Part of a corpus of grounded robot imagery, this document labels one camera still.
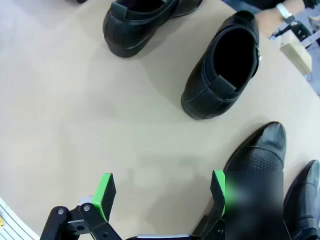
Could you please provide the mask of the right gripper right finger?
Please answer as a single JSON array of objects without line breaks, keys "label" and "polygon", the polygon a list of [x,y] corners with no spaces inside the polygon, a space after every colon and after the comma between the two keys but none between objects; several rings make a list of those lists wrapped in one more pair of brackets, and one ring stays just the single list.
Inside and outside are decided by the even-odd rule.
[{"label": "right gripper right finger", "polygon": [[201,240],[225,239],[225,183],[223,170],[213,170],[210,183],[213,206],[209,213],[203,215],[192,233]]}]

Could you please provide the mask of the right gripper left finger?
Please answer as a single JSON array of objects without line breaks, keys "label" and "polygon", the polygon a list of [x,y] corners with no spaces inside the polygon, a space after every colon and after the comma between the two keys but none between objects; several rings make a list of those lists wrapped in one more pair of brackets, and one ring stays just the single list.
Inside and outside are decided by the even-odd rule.
[{"label": "right gripper left finger", "polygon": [[51,211],[40,236],[41,240],[78,240],[89,234],[94,240],[120,240],[109,223],[116,196],[112,173],[100,179],[93,198],[69,210],[56,206]]}]

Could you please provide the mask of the person's left hand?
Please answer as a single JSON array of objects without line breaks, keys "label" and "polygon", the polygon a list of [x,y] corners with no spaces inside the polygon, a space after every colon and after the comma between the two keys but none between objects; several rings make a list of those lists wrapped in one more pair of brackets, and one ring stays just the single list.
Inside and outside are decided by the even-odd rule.
[{"label": "person's left hand", "polygon": [[276,7],[262,10],[255,14],[258,30],[267,38],[282,24],[283,17]]}]

